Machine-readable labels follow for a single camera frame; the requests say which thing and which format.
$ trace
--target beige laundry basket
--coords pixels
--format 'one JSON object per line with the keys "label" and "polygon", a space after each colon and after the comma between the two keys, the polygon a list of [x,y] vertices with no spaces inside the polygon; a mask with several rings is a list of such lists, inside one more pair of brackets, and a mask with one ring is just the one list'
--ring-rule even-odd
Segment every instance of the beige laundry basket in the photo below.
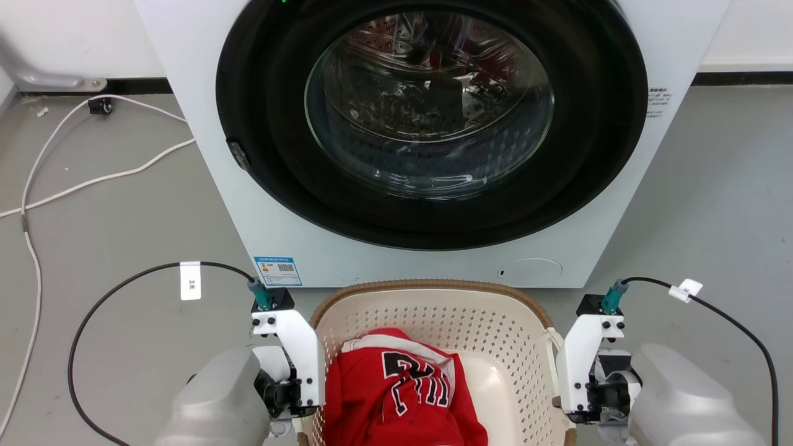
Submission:
{"label": "beige laundry basket", "polygon": [[[323,302],[311,324],[328,366],[344,342],[389,327],[458,352],[477,417],[492,446],[576,443],[573,425],[551,405],[558,394],[551,321],[536,302],[514,288],[461,280],[363,283]],[[302,444],[326,446],[324,420],[320,409],[303,424],[305,434],[298,434]]]}

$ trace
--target red clothing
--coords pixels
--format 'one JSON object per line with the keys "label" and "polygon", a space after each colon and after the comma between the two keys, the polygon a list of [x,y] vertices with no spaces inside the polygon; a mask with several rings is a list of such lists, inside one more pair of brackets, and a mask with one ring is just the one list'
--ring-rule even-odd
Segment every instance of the red clothing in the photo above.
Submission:
{"label": "red clothing", "polygon": [[456,354],[375,330],[344,344],[326,378],[327,446],[487,446]]}

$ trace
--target teal connector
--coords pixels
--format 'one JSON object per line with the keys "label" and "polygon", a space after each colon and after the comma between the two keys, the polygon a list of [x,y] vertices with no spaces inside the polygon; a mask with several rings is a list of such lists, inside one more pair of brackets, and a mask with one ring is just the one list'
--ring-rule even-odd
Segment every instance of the teal connector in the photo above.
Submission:
{"label": "teal connector", "polygon": [[247,285],[248,290],[251,290],[256,298],[256,305],[260,309],[269,310],[273,308],[273,297],[270,296],[270,292],[267,291],[261,280],[256,279],[253,282],[248,282]]}
{"label": "teal connector", "polygon": [[600,308],[605,314],[614,314],[619,308],[619,299],[623,298],[623,294],[628,291],[628,286],[623,284],[621,280],[614,282],[614,286],[608,289],[606,297],[600,303]]}

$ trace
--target front-loading washing machine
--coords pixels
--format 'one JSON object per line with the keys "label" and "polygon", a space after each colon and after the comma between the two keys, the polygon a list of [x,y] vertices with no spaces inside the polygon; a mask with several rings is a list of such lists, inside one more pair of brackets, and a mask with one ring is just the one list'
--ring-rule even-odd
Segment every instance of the front-loading washing machine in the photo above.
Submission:
{"label": "front-loading washing machine", "polygon": [[729,5],[137,0],[269,286],[582,287]]}

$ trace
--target floor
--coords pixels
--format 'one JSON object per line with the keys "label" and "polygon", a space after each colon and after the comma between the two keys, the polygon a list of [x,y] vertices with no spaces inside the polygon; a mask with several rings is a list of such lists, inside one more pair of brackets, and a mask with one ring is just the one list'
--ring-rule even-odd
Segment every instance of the floor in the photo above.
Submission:
{"label": "floor", "polygon": [[[170,96],[138,99],[179,113]],[[41,146],[79,100],[18,98],[0,119],[0,212],[19,206]],[[785,414],[793,404],[791,122],[791,87],[691,89],[587,287],[531,291],[557,329],[569,329],[584,291],[602,293],[618,277],[699,279],[705,283],[700,297],[743,321],[775,356]],[[189,138],[186,125],[127,103],[109,116],[77,113],[56,138],[30,201],[138,167]],[[86,311],[120,281],[160,263],[213,260],[250,273],[253,267],[194,145],[141,174],[31,210],[29,220],[44,272],[43,316],[2,444],[108,444],[79,419],[66,386],[71,338]],[[82,404],[131,444],[151,442],[171,399],[212,356],[264,341],[249,334],[251,295],[239,277],[203,275],[204,297],[192,302],[179,300],[176,270],[136,281],[98,311],[83,335],[75,367]],[[294,296],[309,314],[332,292],[296,290]],[[19,218],[0,218],[3,411],[25,355],[35,293]],[[616,347],[656,342],[693,359],[734,393],[741,414],[769,441],[768,376],[750,341],[706,310],[651,286],[632,285],[623,309],[627,338]],[[602,444],[595,429],[579,430],[579,444]],[[782,438],[791,435],[785,425]]]}

